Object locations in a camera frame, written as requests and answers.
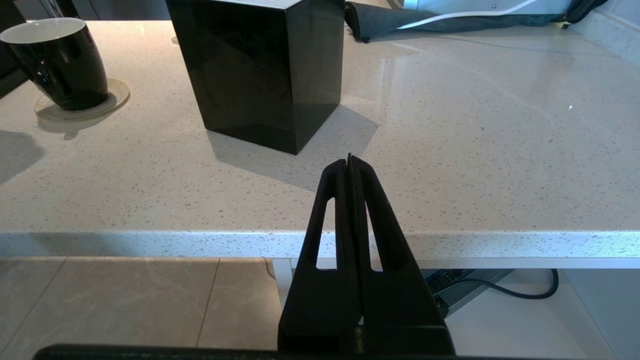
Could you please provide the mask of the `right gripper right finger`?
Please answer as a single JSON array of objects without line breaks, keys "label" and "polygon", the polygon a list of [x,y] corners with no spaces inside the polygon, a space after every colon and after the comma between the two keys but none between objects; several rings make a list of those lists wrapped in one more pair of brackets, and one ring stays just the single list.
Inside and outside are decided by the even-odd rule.
[{"label": "right gripper right finger", "polygon": [[350,184],[365,326],[444,330],[445,321],[377,174],[370,164],[353,155]]}]

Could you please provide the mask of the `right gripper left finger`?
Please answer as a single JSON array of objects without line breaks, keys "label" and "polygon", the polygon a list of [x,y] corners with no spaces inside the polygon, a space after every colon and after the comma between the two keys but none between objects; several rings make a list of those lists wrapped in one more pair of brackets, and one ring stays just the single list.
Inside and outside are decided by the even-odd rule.
[{"label": "right gripper left finger", "polygon": [[[327,166],[278,324],[280,351],[345,351],[361,318],[357,261],[346,191],[346,160]],[[336,269],[317,261],[329,200],[334,201]]]}]

